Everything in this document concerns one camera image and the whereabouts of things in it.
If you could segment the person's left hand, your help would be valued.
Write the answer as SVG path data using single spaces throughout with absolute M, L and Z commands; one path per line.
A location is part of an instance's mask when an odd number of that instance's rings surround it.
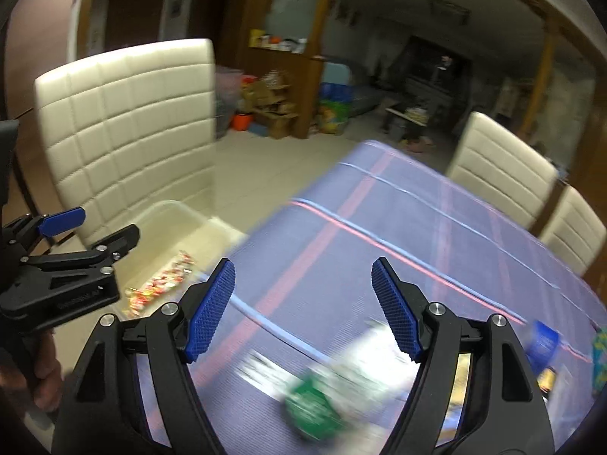
M 52 413 L 60 404 L 63 394 L 62 366 L 57 358 L 55 331 L 45 331 L 39 337 L 38 355 L 35 361 L 34 388 L 28 385 L 23 373 L 9 362 L 1 366 L 1 389 L 26 406 L 35 405 L 44 413 Z

